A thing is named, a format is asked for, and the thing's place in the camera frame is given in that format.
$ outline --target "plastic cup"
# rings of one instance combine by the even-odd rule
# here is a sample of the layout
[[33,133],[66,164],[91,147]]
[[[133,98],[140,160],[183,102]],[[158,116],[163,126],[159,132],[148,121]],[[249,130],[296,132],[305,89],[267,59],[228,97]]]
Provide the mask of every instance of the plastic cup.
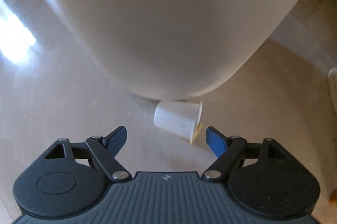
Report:
[[154,112],[154,124],[165,131],[181,136],[190,141],[198,135],[203,103],[160,101]]

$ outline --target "silver screw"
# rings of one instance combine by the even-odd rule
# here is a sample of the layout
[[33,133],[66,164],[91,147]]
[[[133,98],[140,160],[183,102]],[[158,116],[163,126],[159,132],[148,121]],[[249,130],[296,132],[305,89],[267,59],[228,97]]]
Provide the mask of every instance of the silver screw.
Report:
[[129,173],[125,171],[117,171],[112,174],[112,178],[116,180],[124,180],[129,177]]
[[217,170],[208,170],[204,173],[206,178],[215,179],[221,176],[221,173]]

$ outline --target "dark object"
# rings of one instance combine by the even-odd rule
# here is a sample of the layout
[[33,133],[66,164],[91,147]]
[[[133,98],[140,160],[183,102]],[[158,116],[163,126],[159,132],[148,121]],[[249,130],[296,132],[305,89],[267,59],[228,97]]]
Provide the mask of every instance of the dark object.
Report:
[[[23,216],[15,223],[317,223],[310,213],[319,184],[277,141],[247,143],[213,127],[206,141],[218,159],[201,178],[138,172],[132,179],[114,159],[125,127],[85,143],[59,139],[16,180]],[[242,167],[251,158],[258,160]]]

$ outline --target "floor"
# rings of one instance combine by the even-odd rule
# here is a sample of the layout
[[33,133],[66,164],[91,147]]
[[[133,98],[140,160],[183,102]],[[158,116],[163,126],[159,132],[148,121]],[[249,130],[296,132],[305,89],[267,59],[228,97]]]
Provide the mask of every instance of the floor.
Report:
[[[156,103],[108,78],[44,0],[6,0],[36,43],[29,60],[0,56],[0,224],[20,211],[13,182],[59,137],[81,142],[119,125],[128,140],[117,160],[137,170],[203,172],[215,156],[205,133],[190,147],[153,125]],[[299,0],[272,35],[221,87],[203,101],[204,129],[250,142],[274,137],[319,180],[313,216],[337,222],[328,199],[337,188],[336,117],[326,79],[337,62],[337,0]]]

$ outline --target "large white rounded object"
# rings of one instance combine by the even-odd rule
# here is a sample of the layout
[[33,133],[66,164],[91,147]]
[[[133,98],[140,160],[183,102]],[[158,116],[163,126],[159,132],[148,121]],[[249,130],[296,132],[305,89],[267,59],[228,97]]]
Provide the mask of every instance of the large white rounded object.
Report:
[[154,99],[223,84],[297,0],[47,0],[109,75]]

